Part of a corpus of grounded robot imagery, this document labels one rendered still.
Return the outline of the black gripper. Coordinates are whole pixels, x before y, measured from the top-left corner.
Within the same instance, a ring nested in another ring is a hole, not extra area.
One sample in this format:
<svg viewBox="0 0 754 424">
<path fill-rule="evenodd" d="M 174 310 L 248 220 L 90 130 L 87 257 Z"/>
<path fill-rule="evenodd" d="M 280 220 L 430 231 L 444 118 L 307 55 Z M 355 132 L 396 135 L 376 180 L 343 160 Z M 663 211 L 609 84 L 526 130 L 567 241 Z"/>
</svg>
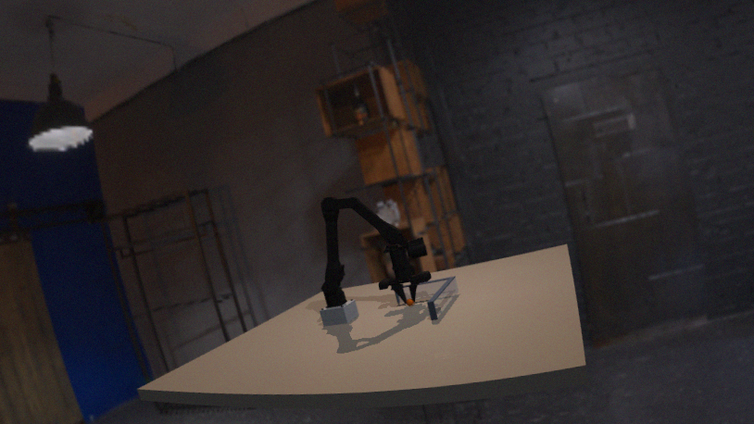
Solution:
<svg viewBox="0 0 754 424">
<path fill-rule="evenodd" d="M 391 285 L 391 290 L 395 291 L 402 298 L 402 301 L 406 303 L 407 300 L 404 292 L 404 286 L 401 283 L 410 282 L 408 288 L 411 299 L 415 302 L 417 285 L 419 283 L 428 281 L 431 278 L 431 273 L 429 271 L 423 271 L 419 272 L 416 276 L 412 276 L 413 274 L 410 270 L 409 265 L 410 263 L 408 261 L 399 264 L 393 264 L 392 269 L 395 271 L 396 279 L 383 279 L 379 282 L 379 289 L 384 290 Z"/>
</svg>

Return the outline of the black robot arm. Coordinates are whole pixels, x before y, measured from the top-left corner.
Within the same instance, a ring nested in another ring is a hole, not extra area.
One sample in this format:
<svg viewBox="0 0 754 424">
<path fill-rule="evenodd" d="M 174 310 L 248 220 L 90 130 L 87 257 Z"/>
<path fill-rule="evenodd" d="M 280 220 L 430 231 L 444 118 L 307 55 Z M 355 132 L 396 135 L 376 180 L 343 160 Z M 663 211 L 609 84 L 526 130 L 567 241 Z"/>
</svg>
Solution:
<svg viewBox="0 0 754 424">
<path fill-rule="evenodd" d="M 343 279 L 344 265 L 340 264 L 338 257 L 338 237 L 337 237 L 337 220 L 339 209 L 352 208 L 364 219 L 366 219 L 376 230 L 383 236 L 389 244 L 406 245 L 398 247 L 386 246 L 384 253 L 390 253 L 392 264 L 399 264 L 408 261 L 405 248 L 408 251 L 408 257 L 412 259 L 427 256 L 427 249 L 423 237 L 409 241 L 401 233 L 401 230 L 379 218 L 368 207 L 361 203 L 357 197 L 336 199 L 335 197 L 326 197 L 321 203 L 321 212 L 325 220 L 326 227 L 326 247 L 328 254 L 328 264 L 325 273 L 325 282 L 321 286 L 323 290 L 326 307 L 338 307 L 347 302 L 345 292 L 342 290 L 341 281 Z"/>
</svg>

